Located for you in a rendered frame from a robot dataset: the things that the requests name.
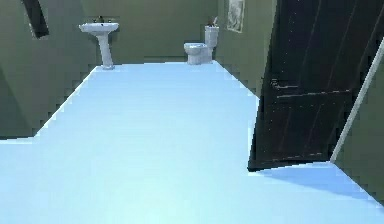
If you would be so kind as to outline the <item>white toilet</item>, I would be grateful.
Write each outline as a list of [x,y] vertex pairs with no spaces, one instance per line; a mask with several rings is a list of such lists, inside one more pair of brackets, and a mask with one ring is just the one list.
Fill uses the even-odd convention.
[[203,43],[185,43],[184,50],[187,54],[187,63],[189,65],[211,64],[218,36],[219,28],[217,26],[205,26]]

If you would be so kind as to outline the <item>dark wooden room door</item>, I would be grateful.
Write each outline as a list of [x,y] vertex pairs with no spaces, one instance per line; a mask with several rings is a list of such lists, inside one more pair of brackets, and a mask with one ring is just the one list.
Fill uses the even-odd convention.
[[329,160],[383,38],[384,0],[278,0],[248,170]]

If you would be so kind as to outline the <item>framed wall picture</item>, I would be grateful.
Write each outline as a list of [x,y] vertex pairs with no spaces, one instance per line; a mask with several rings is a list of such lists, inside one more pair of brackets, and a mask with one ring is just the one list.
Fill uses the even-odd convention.
[[227,29],[241,33],[245,10],[245,0],[229,0],[227,13]]

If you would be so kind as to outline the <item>white pedestal sink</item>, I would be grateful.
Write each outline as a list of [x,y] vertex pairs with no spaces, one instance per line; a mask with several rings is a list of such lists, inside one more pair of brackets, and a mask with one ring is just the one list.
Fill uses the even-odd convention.
[[98,40],[99,49],[102,58],[102,68],[104,70],[113,70],[114,63],[109,46],[109,34],[119,28],[118,23],[84,23],[79,25],[79,29],[84,33],[95,36]]

